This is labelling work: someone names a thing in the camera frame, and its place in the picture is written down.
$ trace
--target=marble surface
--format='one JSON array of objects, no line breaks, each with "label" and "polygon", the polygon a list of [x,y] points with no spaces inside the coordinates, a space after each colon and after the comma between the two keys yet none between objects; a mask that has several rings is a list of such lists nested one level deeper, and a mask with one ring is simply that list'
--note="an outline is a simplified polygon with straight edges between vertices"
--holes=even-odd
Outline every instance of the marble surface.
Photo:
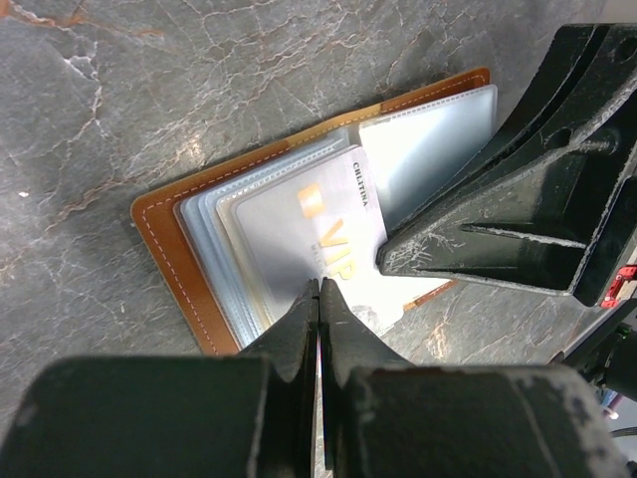
[{"label": "marble surface", "polygon": [[[507,115],[598,0],[0,0],[0,434],[74,354],[197,354],[132,225],[139,194],[485,65]],[[459,286],[387,334],[422,362],[545,361],[574,301]]]}]

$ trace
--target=card holder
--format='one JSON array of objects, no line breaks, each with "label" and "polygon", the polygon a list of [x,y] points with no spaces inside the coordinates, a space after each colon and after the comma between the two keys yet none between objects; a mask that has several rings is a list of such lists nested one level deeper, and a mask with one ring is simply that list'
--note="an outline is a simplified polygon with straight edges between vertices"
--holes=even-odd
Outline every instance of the card holder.
[{"label": "card holder", "polygon": [[206,354],[232,354],[238,346],[174,213],[177,202],[224,179],[272,160],[344,126],[457,95],[489,83],[489,71],[472,70],[392,100],[328,119],[292,136],[211,166],[138,197],[131,215],[170,291]]}]

